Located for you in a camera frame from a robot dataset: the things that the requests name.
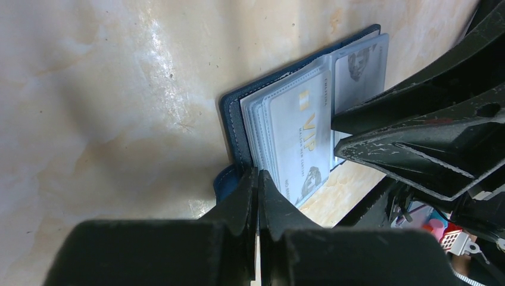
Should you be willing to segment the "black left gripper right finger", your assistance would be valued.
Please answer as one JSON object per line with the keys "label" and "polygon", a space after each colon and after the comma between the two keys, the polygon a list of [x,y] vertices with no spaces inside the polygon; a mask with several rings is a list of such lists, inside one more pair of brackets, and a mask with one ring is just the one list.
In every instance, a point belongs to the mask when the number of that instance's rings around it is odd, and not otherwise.
{"label": "black left gripper right finger", "polygon": [[263,285],[459,285],[428,232],[324,228],[292,205],[262,171],[258,215]]}

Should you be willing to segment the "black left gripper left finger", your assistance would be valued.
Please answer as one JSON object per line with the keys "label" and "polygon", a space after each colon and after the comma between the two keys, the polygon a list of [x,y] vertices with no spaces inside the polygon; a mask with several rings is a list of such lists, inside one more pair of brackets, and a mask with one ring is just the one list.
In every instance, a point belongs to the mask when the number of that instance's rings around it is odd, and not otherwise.
{"label": "black left gripper left finger", "polygon": [[249,285],[255,279],[257,169],[198,219],[87,220],[45,285]]}

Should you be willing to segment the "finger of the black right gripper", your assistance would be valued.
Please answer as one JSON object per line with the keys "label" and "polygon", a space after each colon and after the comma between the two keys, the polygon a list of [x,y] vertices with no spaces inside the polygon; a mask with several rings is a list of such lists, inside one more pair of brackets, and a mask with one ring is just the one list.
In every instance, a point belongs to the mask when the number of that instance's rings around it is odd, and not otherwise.
{"label": "finger of the black right gripper", "polygon": [[352,135],[458,104],[504,83],[504,1],[484,1],[464,38],[416,74],[338,113],[332,130]]}
{"label": "finger of the black right gripper", "polygon": [[504,86],[341,140],[337,157],[372,167],[440,200],[504,191]]}

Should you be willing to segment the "blue leather card holder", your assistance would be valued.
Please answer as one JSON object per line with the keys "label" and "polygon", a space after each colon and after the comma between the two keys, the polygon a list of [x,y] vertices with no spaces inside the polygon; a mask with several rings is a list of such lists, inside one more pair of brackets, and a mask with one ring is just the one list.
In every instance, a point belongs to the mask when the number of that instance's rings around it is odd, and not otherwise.
{"label": "blue leather card holder", "polygon": [[232,155],[232,164],[222,170],[214,179],[213,188],[217,204],[224,202],[235,190],[245,171],[255,166],[249,146],[245,115],[242,111],[241,101],[253,93],[278,83],[298,72],[317,58],[329,55],[366,38],[379,36],[380,34],[381,25],[378,23],[371,24],[345,39],[334,42],[297,61],[291,61],[289,64],[264,77],[232,90],[219,99],[220,117],[225,130],[226,142]]}

